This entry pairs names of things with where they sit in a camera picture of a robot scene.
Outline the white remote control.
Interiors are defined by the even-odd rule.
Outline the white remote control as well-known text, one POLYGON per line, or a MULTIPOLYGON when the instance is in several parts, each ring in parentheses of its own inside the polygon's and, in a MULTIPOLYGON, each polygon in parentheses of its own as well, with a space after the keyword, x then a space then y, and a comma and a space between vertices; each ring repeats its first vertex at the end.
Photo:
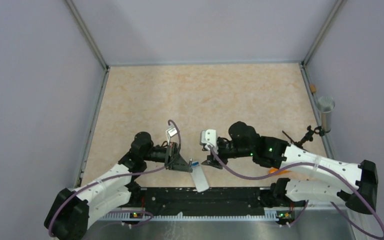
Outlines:
POLYGON ((202 193, 210 188, 209 183, 206 179, 201 164, 196 167, 191 167, 191 177, 195 185, 195 189, 198 193, 202 193))

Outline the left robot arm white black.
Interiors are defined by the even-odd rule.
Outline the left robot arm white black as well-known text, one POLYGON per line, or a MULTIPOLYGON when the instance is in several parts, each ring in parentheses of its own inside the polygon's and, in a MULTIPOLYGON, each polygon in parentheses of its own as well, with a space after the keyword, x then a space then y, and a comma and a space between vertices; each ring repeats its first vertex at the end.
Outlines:
POLYGON ((83 187, 64 188, 56 195, 44 221, 48 234, 59 240, 80 240, 93 223, 116 207, 136 206, 141 194, 135 190, 135 179, 153 173, 147 170, 148 161, 163 163, 160 170, 193 171, 192 163, 180 154, 180 144, 154 145, 148 132, 139 132, 110 170, 83 187))

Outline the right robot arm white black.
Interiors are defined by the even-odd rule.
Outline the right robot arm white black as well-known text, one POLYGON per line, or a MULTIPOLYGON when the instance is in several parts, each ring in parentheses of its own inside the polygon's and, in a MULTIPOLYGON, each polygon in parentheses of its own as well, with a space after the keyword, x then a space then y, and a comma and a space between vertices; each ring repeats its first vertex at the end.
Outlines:
POLYGON ((366 215, 376 211, 379 178, 374 162, 349 163, 317 155, 280 138, 259 135, 242 121, 232 124, 228 134, 229 139, 218 136, 215 129, 201 132, 200 145, 210 152, 203 165, 222 169, 229 159, 251 157, 261 167, 298 172, 316 179, 278 179, 270 188, 277 205, 310 200, 344 203, 366 215))

